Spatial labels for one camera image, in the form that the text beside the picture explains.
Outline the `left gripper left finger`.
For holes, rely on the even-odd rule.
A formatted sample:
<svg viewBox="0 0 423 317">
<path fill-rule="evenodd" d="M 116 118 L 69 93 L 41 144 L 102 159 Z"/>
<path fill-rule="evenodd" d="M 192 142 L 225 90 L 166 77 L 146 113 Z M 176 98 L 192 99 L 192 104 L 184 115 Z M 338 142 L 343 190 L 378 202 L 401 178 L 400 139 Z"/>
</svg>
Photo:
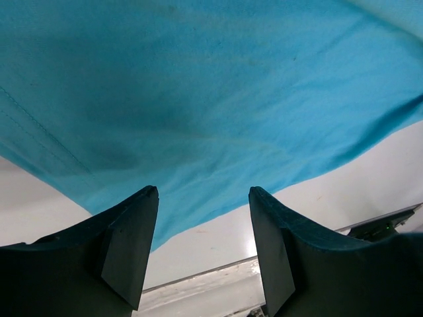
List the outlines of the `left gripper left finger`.
<svg viewBox="0 0 423 317">
<path fill-rule="evenodd" d="M 1 248 L 2 316 L 131 316 L 139 308 L 159 192 L 147 186 L 114 207 L 31 244 Z"/>
</svg>

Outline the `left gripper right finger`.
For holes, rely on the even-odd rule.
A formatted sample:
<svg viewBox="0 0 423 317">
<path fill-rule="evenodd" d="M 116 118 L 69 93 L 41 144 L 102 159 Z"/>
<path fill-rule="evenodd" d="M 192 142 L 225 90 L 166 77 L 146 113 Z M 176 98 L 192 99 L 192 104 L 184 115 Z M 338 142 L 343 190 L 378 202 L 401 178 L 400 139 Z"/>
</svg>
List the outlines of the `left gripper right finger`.
<svg viewBox="0 0 423 317">
<path fill-rule="evenodd" d="M 249 192 L 270 316 L 421 316 L 422 235 L 367 242 Z"/>
</svg>

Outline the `teal t shirt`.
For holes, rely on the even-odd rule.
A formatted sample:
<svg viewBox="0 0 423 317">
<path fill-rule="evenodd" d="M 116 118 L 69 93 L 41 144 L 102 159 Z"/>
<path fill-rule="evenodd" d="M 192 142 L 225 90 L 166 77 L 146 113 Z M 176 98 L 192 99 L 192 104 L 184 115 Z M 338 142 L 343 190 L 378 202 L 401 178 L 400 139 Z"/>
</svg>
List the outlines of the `teal t shirt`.
<svg viewBox="0 0 423 317">
<path fill-rule="evenodd" d="M 2 1 L 1 155 L 153 248 L 422 119 L 421 1 Z"/>
</svg>

